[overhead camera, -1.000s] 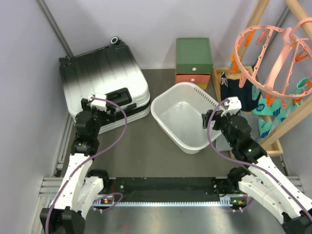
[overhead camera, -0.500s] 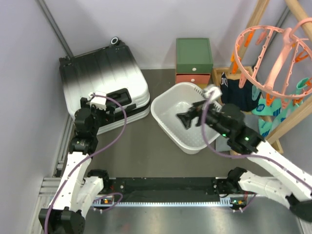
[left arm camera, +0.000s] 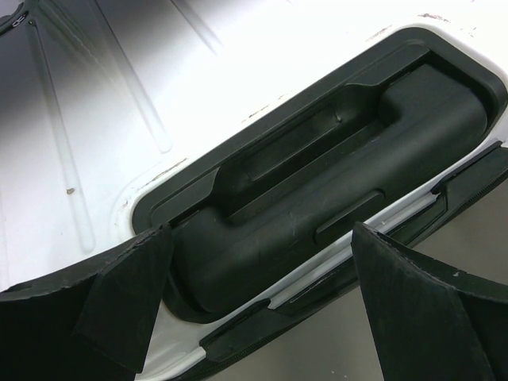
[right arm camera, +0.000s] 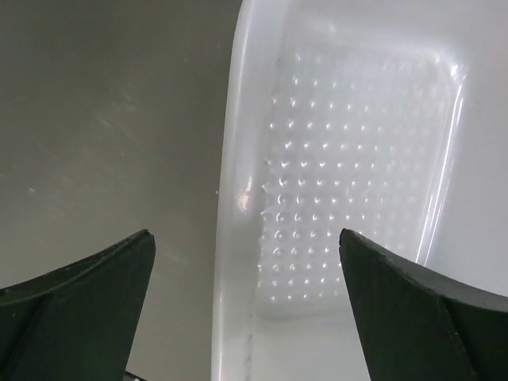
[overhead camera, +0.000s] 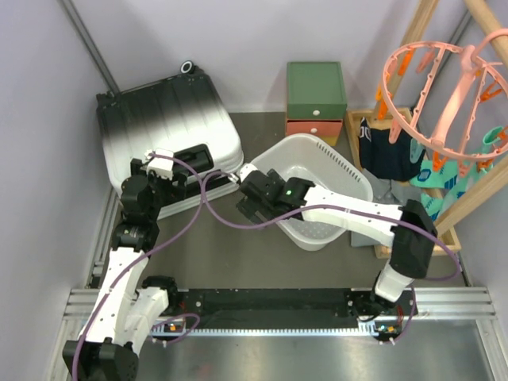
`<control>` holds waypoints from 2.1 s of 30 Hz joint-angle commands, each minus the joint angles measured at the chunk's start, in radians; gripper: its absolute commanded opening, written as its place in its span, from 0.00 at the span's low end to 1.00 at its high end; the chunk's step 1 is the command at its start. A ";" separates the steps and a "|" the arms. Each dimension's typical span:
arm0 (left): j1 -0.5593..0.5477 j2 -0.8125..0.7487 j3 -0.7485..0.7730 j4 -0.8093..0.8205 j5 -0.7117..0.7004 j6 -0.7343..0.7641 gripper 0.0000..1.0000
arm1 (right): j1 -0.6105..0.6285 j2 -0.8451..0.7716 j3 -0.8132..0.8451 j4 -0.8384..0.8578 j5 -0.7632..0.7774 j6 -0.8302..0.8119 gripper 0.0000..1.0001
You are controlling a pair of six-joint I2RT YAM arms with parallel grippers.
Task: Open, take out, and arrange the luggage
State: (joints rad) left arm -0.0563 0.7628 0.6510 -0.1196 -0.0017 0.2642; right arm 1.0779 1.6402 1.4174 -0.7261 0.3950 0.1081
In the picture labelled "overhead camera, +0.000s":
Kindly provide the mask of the white plastic basin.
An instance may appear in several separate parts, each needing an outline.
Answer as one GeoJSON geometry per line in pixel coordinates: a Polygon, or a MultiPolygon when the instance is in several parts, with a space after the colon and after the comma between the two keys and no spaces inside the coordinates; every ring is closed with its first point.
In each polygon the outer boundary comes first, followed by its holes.
{"type": "MultiPolygon", "coordinates": [[[[258,170],[275,170],[283,179],[306,179],[335,193],[373,200],[367,178],[322,139],[305,133],[290,135],[251,161],[258,170]]],[[[344,229],[319,222],[287,219],[278,227],[301,249],[317,251],[344,233],[344,229]]]]}

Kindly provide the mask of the black and white suitcase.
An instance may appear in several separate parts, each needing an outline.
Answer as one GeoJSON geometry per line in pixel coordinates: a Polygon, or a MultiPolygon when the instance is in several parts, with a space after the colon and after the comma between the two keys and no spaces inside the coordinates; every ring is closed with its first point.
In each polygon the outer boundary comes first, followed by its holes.
{"type": "Polygon", "coordinates": [[[211,78],[190,61],[177,75],[96,99],[108,176],[119,194],[128,177],[146,174],[146,156],[157,149],[173,152],[200,176],[243,165],[231,117],[211,78]]]}

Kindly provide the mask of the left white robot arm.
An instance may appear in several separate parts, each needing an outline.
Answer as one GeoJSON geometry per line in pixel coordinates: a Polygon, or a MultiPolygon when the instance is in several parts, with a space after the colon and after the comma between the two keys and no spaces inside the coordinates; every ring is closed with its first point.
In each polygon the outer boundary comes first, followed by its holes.
{"type": "Polygon", "coordinates": [[[157,318],[179,308],[174,280],[151,277],[141,288],[137,284],[150,256],[161,249],[156,243],[160,210],[185,199],[187,180],[198,171],[193,162],[160,150],[132,160],[131,168],[121,185],[121,220],[98,298],[78,338],[63,347],[73,380],[134,380],[157,318]]]}

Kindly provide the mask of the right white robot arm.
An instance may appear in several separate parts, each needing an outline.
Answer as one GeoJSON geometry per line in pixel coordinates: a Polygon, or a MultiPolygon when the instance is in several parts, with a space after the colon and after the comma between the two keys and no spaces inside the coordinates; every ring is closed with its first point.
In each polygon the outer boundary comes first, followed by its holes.
{"type": "Polygon", "coordinates": [[[251,164],[239,172],[244,195],[238,210],[255,224],[295,219],[359,233],[387,246],[390,258],[377,275],[370,302],[380,314],[395,309],[403,291],[427,276],[437,239],[434,224],[420,202],[378,204],[333,192],[297,177],[283,179],[251,164]]]}

